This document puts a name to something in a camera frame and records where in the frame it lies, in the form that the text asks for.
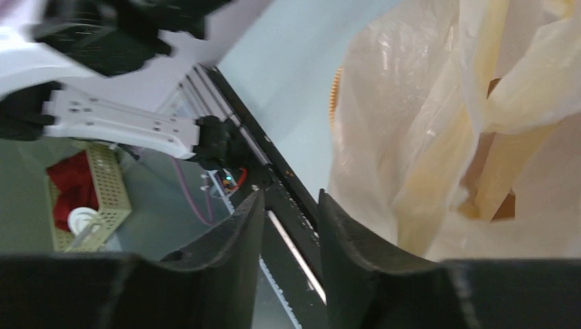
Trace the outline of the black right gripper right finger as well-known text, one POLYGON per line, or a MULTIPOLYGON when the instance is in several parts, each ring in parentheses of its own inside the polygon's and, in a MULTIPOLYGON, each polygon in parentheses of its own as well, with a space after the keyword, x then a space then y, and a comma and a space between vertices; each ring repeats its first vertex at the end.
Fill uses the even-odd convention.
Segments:
POLYGON ((579 328, 578 259, 434 263, 385 241, 319 193, 331 328, 579 328))

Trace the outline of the orange plastic trash bin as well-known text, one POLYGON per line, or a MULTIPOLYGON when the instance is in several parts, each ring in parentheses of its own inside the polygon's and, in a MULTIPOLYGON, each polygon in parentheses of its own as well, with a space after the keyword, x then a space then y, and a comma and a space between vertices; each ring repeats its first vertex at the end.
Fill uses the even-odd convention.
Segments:
POLYGON ((337 99, 338 99, 338 92, 339 92, 339 86, 340 86, 340 82, 341 82, 342 72, 343 72, 342 67, 337 68, 337 70, 334 74, 334 78, 332 80, 332 85, 331 85, 331 89, 330 89, 328 116, 329 116, 329 123, 330 123, 331 128, 333 128, 333 126, 334 126, 334 116, 335 116, 335 110, 337 107, 337 99))

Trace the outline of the translucent cream trash bag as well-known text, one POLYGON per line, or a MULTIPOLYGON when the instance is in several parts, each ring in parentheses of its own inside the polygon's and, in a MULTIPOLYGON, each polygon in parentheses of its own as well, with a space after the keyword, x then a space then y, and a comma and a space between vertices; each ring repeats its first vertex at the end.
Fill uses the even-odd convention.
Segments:
POLYGON ((579 1, 402 1, 341 67, 355 220, 428 260, 580 255, 579 1))

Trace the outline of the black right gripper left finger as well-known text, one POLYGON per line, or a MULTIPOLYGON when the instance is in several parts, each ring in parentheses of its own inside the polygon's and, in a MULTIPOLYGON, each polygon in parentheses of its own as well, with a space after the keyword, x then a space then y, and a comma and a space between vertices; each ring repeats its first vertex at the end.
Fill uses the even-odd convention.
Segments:
POLYGON ((5 254, 2 328, 250 328, 264 193, 159 261, 136 254, 5 254))

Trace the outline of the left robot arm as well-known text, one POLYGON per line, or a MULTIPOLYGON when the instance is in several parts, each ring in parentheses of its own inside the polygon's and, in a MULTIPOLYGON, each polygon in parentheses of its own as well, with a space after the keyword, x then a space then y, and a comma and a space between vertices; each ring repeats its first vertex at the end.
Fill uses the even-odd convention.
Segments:
POLYGON ((169 114, 178 67, 161 33, 203 40, 226 1, 2 1, 1 137, 132 145, 207 170, 245 166, 231 119, 169 114))

